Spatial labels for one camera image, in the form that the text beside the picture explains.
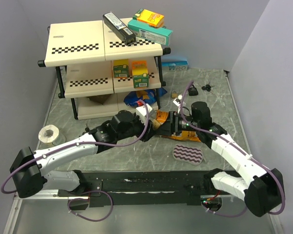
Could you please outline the black key bunch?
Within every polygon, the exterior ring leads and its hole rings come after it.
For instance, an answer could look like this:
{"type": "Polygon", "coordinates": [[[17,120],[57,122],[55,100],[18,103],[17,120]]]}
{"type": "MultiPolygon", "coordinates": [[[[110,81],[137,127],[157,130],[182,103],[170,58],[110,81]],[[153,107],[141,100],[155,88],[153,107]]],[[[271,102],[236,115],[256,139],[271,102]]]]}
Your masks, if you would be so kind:
{"type": "Polygon", "coordinates": [[[201,86],[201,89],[203,91],[206,91],[206,92],[209,92],[209,93],[213,94],[213,92],[211,91],[213,87],[214,87],[214,85],[212,86],[210,84],[205,84],[205,85],[201,86]]]}

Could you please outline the large brass long-shackle padlock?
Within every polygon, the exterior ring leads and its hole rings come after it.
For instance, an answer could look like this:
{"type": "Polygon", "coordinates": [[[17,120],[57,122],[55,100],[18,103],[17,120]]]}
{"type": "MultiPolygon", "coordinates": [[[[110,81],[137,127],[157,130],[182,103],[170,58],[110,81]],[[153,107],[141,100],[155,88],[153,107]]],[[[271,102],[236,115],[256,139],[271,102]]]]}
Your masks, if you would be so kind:
{"type": "Polygon", "coordinates": [[[153,128],[154,130],[157,130],[160,126],[161,126],[161,123],[158,122],[157,120],[154,119],[154,120],[152,121],[152,128],[153,128]]]}

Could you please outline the small brass padlock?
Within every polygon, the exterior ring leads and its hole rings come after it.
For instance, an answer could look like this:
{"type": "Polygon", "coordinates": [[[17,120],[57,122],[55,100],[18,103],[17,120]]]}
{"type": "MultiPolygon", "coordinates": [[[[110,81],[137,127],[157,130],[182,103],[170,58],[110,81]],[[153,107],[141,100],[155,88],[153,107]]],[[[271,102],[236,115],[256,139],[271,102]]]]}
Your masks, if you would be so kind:
{"type": "Polygon", "coordinates": [[[179,94],[176,91],[171,92],[171,98],[178,98],[179,94]]]}

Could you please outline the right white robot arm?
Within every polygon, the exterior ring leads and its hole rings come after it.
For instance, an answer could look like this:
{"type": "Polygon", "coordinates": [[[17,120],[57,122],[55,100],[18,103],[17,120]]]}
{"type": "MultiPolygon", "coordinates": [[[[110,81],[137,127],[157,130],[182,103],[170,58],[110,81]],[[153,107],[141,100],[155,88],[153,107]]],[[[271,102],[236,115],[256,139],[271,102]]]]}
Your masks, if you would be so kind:
{"type": "Polygon", "coordinates": [[[220,155],[240,175],[234,177],[221,169],[205,174],[204,190],[215,194],[218,190],[229,193],[246,204],[257,217],[279,215],[285,208],[283,175],[270,170],[243,150],[220,125],[212,121],[205,102],[191,105],[189,115],[182,112],[157,111],[160,123],[157,133],[166,137],[179,137],[183,132],[195,134],[198,140],[220,155]]]}

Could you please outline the black keys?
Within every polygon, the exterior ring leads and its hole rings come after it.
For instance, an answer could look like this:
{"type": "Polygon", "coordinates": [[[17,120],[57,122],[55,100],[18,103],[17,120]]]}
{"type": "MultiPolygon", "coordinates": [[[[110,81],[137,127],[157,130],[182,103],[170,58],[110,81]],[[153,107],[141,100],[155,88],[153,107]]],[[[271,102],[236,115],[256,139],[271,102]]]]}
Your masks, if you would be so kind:
{"type": "Polygon", "coordinates": [[[88,133],[90,131],[90,128],[88,127],[88,125],[86,125],[84,130],[85,130],[86,133],[88,133]]]}

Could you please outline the blue white toothpaste box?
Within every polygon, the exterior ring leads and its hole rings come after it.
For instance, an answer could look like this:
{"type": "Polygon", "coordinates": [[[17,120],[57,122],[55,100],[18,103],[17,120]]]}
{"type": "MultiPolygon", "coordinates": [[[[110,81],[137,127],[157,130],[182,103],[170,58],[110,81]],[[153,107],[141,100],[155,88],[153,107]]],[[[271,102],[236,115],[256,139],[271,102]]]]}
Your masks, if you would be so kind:
{"type": "Polygon", "coordinates": [[[188,62],[186,60],[162,62],[163,72],[179,72],[187,69],[188,62]]]}

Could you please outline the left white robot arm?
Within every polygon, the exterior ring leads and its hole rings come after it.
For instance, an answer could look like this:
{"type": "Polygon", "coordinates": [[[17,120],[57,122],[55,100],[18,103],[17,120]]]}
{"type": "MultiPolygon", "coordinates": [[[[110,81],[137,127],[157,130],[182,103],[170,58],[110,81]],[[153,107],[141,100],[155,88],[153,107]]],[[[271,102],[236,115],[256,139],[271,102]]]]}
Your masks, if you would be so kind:
{"type": "Polygon", "coordinates": [[[76,196],[86,192],[85,177],[79,170],[60,172],[55,169],[84,156],[96,155],[120,147],[120,140],[137,137],[148,141],[151,111],[122,110],[111,120],[89,130],[75,140],[44,150],[21,149],[10,167],[10,175],[20,198],[31,197],[42,190],[65,190],[76,196]]]}

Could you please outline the orange yellow snack box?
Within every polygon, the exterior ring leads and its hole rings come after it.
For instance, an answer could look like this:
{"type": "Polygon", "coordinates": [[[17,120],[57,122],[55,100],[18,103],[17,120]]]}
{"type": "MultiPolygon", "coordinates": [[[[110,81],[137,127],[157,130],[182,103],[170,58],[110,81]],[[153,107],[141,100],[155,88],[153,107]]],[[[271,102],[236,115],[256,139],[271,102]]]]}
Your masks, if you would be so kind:
{"type": "Polygon", "coordinates": [[[163,27],[165,21],[164,15],[143,8],[139,9],[132,18],[134,20],[147,23],[149,26],[154,28],[163,27]]]}

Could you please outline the long black box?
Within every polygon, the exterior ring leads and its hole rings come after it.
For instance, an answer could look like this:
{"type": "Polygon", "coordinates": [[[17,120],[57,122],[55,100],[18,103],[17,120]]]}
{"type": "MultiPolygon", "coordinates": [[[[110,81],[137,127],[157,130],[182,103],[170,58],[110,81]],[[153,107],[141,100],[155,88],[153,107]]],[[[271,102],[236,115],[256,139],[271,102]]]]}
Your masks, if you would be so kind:
{"type": "Polygon", "coordinates": [[[105,25],[122,41],[125,45],[136,42],[136,36],[114,13],[103,14],[105,25]]]}

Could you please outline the clear tape roll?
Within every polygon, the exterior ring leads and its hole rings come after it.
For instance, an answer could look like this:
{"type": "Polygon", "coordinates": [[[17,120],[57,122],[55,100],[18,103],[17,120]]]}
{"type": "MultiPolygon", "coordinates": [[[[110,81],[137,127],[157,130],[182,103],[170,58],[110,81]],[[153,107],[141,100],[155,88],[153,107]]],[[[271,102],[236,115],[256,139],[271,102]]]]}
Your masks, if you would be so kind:
{"type": "Polygon", "coordinates": [[[46,125],[38,134],[40,142],[49,146],[58,146],[66,142],[66,137],[55,125],[46,125]]]}

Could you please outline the black Kaijing padlock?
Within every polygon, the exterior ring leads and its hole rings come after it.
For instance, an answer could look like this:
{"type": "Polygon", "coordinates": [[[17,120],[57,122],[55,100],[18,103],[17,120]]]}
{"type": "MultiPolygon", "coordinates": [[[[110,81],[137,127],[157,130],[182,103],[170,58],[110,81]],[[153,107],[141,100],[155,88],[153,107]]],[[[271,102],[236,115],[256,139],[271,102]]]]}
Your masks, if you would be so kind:
{"type": "Polygon", "coordinates": [[[191,85],[189,88],[188,88],[188,95],[189,96],[197,96],[198,95],[198,90],[197,88],[194,86],[194,85],[191,85]]]}

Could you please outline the green yellow box right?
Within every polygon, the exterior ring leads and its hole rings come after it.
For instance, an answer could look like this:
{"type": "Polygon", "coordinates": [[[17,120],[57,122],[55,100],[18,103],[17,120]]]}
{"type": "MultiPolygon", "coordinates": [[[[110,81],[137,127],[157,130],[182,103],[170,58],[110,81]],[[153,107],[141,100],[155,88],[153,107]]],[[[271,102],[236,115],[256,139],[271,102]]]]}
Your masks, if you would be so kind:
{"type": "Polygon", "coordinates": [[[149,73],[145,60],[135,60],[132,62],[132,80],[133,87],[136,89],[149,86],[149,73]]]}

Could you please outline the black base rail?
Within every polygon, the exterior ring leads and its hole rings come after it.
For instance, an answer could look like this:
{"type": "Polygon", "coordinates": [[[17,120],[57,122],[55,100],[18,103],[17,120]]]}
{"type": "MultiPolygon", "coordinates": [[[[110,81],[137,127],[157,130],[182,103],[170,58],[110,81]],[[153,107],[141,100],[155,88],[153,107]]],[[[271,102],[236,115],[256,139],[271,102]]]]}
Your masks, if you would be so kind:
{"type": "Polygon", "coordinates": [[[59,197],[87,198],[90,207],[105,205],[200,205],[220,195],[208,182],[209,171],[84,172],[84,190],[58,191],[59,197]]]}

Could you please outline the teal toothpaste box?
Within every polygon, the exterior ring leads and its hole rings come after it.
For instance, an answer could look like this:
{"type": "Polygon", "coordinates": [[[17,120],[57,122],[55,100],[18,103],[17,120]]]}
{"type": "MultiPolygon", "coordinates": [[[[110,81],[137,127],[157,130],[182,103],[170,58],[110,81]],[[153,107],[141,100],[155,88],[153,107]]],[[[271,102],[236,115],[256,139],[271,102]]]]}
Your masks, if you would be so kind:
{"type": "Polygon", "coordinates": [[[127,23],[128,28],[139,38],[150,40],[152,42],[169,46],[170,36],[173,31],[165,27],[154,28],[149,24],[131,19],[127,23]]]}

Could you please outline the beige checkered three-tier shelf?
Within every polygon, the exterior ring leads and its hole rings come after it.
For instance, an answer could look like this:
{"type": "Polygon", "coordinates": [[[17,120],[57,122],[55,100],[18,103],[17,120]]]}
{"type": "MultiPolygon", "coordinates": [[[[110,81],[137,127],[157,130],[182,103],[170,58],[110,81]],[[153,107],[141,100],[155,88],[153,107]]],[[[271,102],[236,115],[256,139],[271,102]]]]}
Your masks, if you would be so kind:
{"type": "Polygon", "coordinates": [[[132,78],[115,78],[115,61],[147,62],[149,89],[165,86],[161,58],[171,52],[145,38],[127,45],[102,20],[55,23],[49,27],[45,59],[40,67],[56,69],[59,98],[71,101],[75,119],[112,116],[122,98],[134,91],[132,78]]]}

